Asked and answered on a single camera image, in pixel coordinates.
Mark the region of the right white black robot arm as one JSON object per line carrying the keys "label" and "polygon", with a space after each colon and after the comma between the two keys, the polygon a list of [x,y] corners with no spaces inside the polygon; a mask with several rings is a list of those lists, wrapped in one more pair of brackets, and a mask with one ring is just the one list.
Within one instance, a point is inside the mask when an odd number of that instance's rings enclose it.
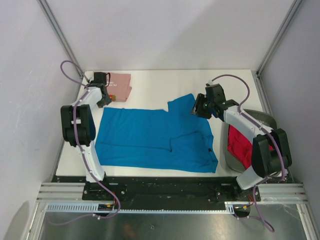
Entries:
{"label": "right white black robot arm", "polygon": [[226,100],[220,84],[206,84],[205,94],[197,95],[191,113],[197,117],[215,117],[234,127],[251,144],[251,166],[236,177],[236,185],[230,188],[231,196],[242,201],[249,189],[274,178],[282,181],[292,158],[288,137],[281,129],[273,129],[250,116],[233,99]]}

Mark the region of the blue t shirt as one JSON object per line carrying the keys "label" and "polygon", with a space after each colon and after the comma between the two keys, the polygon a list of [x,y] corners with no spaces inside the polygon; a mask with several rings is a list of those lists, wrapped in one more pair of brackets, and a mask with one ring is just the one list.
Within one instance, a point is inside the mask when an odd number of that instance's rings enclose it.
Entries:
{"label": "blue t shirt", "polygon": [[195,102],[190,93],[168,110],[105,108],[95,142],[100,164],[215,173],[214,136],[208,120],[191,113]]}

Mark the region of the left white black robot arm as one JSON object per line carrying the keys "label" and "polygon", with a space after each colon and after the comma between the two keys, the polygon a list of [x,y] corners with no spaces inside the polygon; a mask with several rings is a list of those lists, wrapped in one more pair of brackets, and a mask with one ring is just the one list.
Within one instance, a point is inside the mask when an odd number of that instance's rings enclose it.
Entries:
{"label": "left white black robot arm", "polygon": [[105,178],[95,149],[96,125],[92,110],[112,102],[107,90],[110,80],[109,72],[94,72],[93,80],[84,86],[82,95],[71,105],[60,108],[63,139],[76,149],[84,163],[86,181],[90,183]]}

